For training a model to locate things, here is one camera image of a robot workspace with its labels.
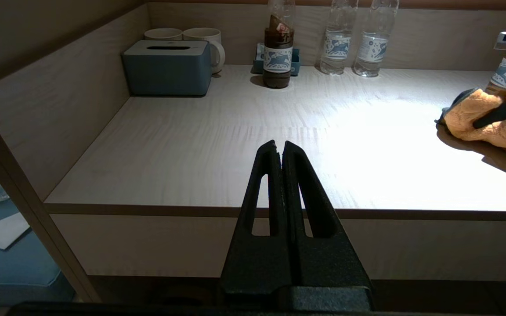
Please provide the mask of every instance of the brown bottle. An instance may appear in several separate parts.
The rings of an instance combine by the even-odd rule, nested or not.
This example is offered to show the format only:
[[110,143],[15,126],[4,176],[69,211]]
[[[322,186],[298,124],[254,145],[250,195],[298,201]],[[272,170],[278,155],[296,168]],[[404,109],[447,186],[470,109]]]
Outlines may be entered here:
[[269,88],[286,88],[290,82],[294,44],[294,0],[269,0],[271,18],[265,29],[263,83]]

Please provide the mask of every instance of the wooden desk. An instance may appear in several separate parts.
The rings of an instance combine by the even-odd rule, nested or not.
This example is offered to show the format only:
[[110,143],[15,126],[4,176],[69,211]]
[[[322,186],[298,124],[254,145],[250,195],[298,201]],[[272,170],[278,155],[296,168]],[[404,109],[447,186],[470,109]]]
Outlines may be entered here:
[[303,67],[288,88],[270,90],[250,68],[226,66],[202,98],[130,98],[48,210],[237,216],[257,148],[291,140],[342,218],[506,219],[506,153],[434,123],[489,72],[384,69],[362,78]]

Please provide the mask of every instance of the wall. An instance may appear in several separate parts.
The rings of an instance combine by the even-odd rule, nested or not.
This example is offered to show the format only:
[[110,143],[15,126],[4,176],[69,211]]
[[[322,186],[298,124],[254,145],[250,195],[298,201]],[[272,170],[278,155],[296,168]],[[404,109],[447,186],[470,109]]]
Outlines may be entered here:
[[0,67],[102,25],[141,0],[0,0]]

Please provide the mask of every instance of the black device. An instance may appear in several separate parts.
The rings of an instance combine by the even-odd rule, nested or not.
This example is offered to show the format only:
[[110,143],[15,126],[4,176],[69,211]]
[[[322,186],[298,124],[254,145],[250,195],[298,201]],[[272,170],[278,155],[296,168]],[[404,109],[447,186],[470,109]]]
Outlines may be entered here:
[[[251,234],[261,178],[269,236]],[[304,200],[305,213],[301,208]],[[313,237],[304,227],[307,217]],[[372,285],[305,152],[286,142],[257,150],[219,282],[217,308],[26,302],[8,316],[417,316],[376,312]]]

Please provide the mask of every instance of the small blue tray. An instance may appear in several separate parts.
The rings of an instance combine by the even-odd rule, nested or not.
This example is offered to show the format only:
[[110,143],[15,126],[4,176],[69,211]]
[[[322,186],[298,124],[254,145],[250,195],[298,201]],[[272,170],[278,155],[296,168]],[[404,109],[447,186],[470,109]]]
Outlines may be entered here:
[[[262,43],[257,44],[257,55],[255,56],[255,60],[253,60],[253,74],[263,73],[263,61],[264,61],[263,50],[264,50],[263,44]],[[298,76],[299,72],[300,72],[300,49],[293,48],[290,76]]]

